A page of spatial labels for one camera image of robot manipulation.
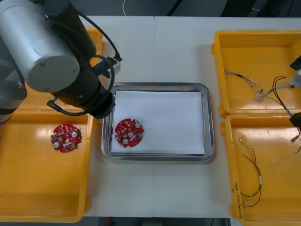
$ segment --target stainless steel tray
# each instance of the stainless steel tray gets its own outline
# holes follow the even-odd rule
[[[164,91],[164,92],[201,92],[203,105],[203,128],[205,154],[144,154],[144,153],[112,153],[114,110],[103,120],[102,153],[109,160],[129,161],[207,161],[214,155],[214,134],[210,93],[201,83],[170,82],[138,82],[115,83],[112,93],[116,91]]]

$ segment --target black cable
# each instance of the black cable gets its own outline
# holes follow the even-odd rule
[[[256,165],[256,162],[254,162],[254,161],[252,161],[249,157],[247,157],[246,155],[244,155],[244,154],[242,154],[243,156],[245,156],[248,160],[250,160],[252,163],[253,163],[253,165],[257,168],[257,170],[258,170],[258,173],[259,173],[259,176],[261,177],[261,173],[260,173],[260,170],[259,170],[259,168],[258,168],[258,166]],[[252,194],[252,195],[246,195],[246,194],[243,194],[242,192],[240,192],[243,196],[245,196],[245,197],[254,197],[255,195],[257,195],[259,192],[261,191],[261,184],[259,184],[259,187],[258,187],[258,189],[257,189],[257,192],[255,192],[254,194]]]
[[[293,0],[291,0],[291,4],[290,4],[290,7],[289,7],[289,9],[288,9],[288,12],[287,12],[287,16],[286,16],[286,17],[290,17],[291,10],[292,10],[292,5],[293,5]]]
[[[107,40],[108,42],[112,45],[114,51],[115,51],[115,58],[120,61],[120,54],[116,48],[116,46],[114,45],[114,43],[112,42],[112,40],[109,38],[109,36],[96,24],[94,23],[91,19],[89,19],[87,16],[83,15],[82,13],[78,12],[78,14],[84,18],[85,20],[87,20],[91,25],[93,25]]]
[[[178,8],[178,6],[181,4],[181,2],[182,2],[183,0],[177,0],[176,2],[175,2],[175,4],[173,5],[173,7],[170,9],[170,11],[168,12],[168,14],[167,14],[167,16],[171,16],[173,13],[174,13],[174,11]]]
[[[110,81],[110,85],[108,87],[108,90],[105,92],[104,96],[102,97],[102,99],[96,105],[96,107],[93,108],[92,110],[84,110],[82,112],[73,113],[73,112],[67,112],[67,111],[63,110],[53,100],[49,100],[48,101],[48,103],[47,103],[48,106],[50,106],[51,108],[55,109],[56,111],[58,111],[60,113],[65,114],[65,115],[69,115],[69,116],[81,116],[81,115],[84,115],[84,114],[87,114],[87,113],[91,113],[91,112],[97,110],[104,103],[104,101],[108,98],[108,96],[109,96],[109,94],[110,94],[110,92],[112,90],[112,87],[113,87],[113,84],[114,84],[114,80],[115,80],[115,71],[114,71],[114,67],[112,66],[112,64],[105,57],[103,57],[101,55],[95,55],[95,57],[100,58],[100,59],[106,61],[109,64],[110,69],[111,69],[111,81]]]

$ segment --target circular pcb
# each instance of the circular pcb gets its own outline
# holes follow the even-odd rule
[[[143,139],[143,126],[138,120],[124,119],[115,128],[115,139],[123,147],[134,147]]]
[[[64,124],[53,130],[50,140],[55,150],[60,152],[70,152],[81,143],[81,132],[71,124]]]

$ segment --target white table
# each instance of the white table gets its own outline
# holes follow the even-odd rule
[[[229,218],[230,186],[210,46],[219,30],[298,30],[298,18],[91,16],[124,60],[116,82],[201,82],[211,93],[215,157],[200,162],[113,162],[91,153],[86,216]],[[113,55],[107,43],[106,54]]]

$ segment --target white power cable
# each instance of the white power cable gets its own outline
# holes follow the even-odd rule
[[[125,4],[125,3],[126,3],[126,0],[123,1],[123,4],[122,4],[122,11],[123,11],[123,14],[124,14],[125,16],[127,16],[126,13],[125,13],[125,11],[124,11],[124,4]]]

